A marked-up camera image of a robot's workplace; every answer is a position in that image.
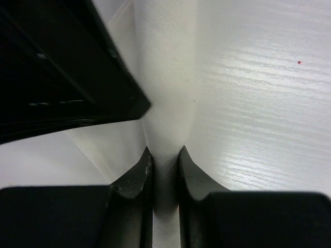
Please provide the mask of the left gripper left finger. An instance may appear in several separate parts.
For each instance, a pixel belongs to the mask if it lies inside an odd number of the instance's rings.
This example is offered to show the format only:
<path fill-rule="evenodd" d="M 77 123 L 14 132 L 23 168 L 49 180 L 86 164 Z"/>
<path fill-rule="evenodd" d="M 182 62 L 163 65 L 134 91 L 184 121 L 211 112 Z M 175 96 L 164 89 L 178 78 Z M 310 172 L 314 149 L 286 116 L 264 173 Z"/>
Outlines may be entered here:
<path fill-rule="evenodd" d="M 109 185 L 1 190 L 1 247 L 151 247 L 153 158 Z"/>

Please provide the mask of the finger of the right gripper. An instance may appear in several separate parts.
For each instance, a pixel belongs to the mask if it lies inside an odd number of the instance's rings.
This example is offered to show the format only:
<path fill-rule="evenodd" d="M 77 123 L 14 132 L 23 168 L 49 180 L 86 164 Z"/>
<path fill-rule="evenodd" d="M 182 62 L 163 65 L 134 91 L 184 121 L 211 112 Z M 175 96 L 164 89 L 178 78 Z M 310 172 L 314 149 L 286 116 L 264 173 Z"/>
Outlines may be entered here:
<path fill-rule="evenodd" d="M 1 1 L 1 143 L 151 107 L 92 1 Z"/>

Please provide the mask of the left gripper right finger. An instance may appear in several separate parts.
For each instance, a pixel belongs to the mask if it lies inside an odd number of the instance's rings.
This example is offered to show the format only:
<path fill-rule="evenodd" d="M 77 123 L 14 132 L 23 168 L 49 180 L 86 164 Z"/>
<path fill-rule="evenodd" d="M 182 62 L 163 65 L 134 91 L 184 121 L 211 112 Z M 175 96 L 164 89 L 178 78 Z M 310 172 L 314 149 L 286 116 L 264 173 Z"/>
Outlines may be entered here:
<path fill-rule="evenodd" d="M 330 247 L 330 198 L 318 192 L 231 191 L 178 156 L 182 247 Z"/>

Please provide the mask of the white cloth napkin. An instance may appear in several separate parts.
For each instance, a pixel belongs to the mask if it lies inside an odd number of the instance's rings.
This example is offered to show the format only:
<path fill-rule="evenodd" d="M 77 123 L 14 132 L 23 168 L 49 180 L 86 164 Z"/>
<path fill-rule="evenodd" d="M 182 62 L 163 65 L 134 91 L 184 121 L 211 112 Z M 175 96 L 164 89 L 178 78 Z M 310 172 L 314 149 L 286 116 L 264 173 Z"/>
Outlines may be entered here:
<path fill-rule="evenodd" d="M 177 157 L 192 128 L 197 1 L 122 1 L 107 26 L 129 71 L 152 103 L 138 121 L 67 131 L 108 183 L 148 148 L 154 162 L 153 247 L 180 247 Z"/>

